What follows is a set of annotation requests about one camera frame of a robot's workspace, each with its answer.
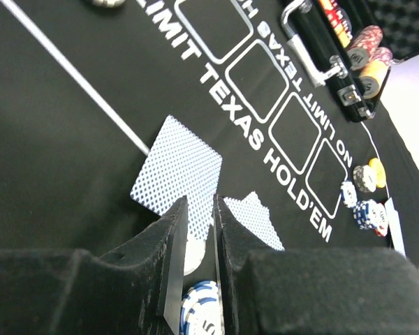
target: yellow poker chip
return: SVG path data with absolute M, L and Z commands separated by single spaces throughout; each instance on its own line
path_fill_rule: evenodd
M 382 162 L 380 162 L 380 159 L 373 158 L 369 161 L 369 166 L 371 169 L 373 169 L 377 176 L 377 187 L 378 188 L 384 188 L 386 186 L 386 173 L 385 168 L 383 167 Z

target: poker chip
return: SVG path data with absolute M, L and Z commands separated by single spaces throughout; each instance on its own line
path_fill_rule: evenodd
M 192 274 L 205 257 L 206 241 L 189 237 L 186 242 L 186 252 L 184 255 L 183 275 Z
M 320 4 L 341 45 L 347 47 L 352 40 L 352 24 L 346 11 L 335 0 L 320 0 Z
M 190 316 L 189 314 L 196 313 L 194 305 L 203 299 L 215 299 L 219 305 L 219 289 L 214 281 L 196 283 L 183 296 L 182 308 L 180 311 L 180 332 L 182 334 L 186 334 L 185 325 Z
M 357 191 L 352 181 L 345 180 L 340 186 L 341 201 L 348 208 L 354 208 L 357 205 Z
M 360 201 L 353 208 L 355 224 L 361 230 L 377 229 L 380 226 L 380 207 L 374 200 Z
M 373 193 L 377 188 L 376 173 L 368 165 L 356 166 L 353 170 L 353 179 L 361 192 Z
M 365 88 L 363 97 L 370 99 L 378 95 L 392 61 L 392 52 L 379 47 L 361 72 L 359 79 Z
M 376 173 L 376 185 L 378 188 L 384 188 L 386 186 L 386 172 L 385 168 L 378 158 L 373 158 L 369 161 L 368 165 Z
M 386 214 L 386 208 L 382 204 L 378 204 L 378 227 L 374 230 L 378 236 L 385 237 L 388 234 L 390 221 Z
M 379 26 L 368 26 L 360 32 L 348 49 L 351 70 L 360 70 L 368 64 L 382 38 L 383 32 Z
M 196 302 L 186 316 L 184 335 L 222 334 L 219 300 L 208 297 Z

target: blue poker chip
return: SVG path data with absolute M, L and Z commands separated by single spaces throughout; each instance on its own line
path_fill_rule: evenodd
M 369 212 L 369 204 L 366 201 L 360 201 L 353 208 L 353 217 L 354 217 L 355 224 L 361 230 L 371 229 L 368 222 L 369 221 L 368 212 Z
M 352 181 L 345 180 L 341 183 L 340 197 L 343 204 L 350 209 L 357 205 L 357 191 Z
M 218 288 L 215 281 L 199 281 L 198 283 L 194 284 L 192 288 L 199 288 L 200 286 L 212 286 L 214 288 Z
M 219 300 L 219 289 L 214 281 L 201 281 L 196 283 L 183 296 L 182 309 L 180 311 L 180 333 L 184 333 L 184 325 L 187 315 L 195 304 L 203 299 L 217 299 Z
M 186 316 L 184 335 L 221 334 L 221 309 L 219 300 L 211 297 L 200 299 Z

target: foam padding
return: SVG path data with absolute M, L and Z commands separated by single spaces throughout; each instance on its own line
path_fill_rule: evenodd
M 419 53 L 419 0 L 368 0 L 395 59 Z

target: white poker chip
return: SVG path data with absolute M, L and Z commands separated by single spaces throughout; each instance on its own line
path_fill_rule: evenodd
M 197 270 L 205 257 L 206 245 L 205 240 L 188 238 L 184 255 L 183 275 L 188 276 Z
M 186 324 L 186 318 L 194 304 L 198 303 L 202 299 L 215 299 L 219 303 L 219 289 L 214 281 L 203 281 L 196 283 L 189 291 L 183 296 L 182 309 L 180 311 L 180 331 L 184 333 L 184 326 Z
M 203 298 L 196 302 L 186 316 L 184 335 L 222 334 L 219 300 Z
M 378 204 L 378 227 L 375 229 L 378 236 L 384 237 L 388 234 L 388 227 L 390 221 L 388 220 L 388 215 L 386 214 L 386 208 L 382 204 Z
M 345 180 L 340 187 L 341 201 L 348 208 L 354 208 L 357 205 L 357 191 L 352 181 Z

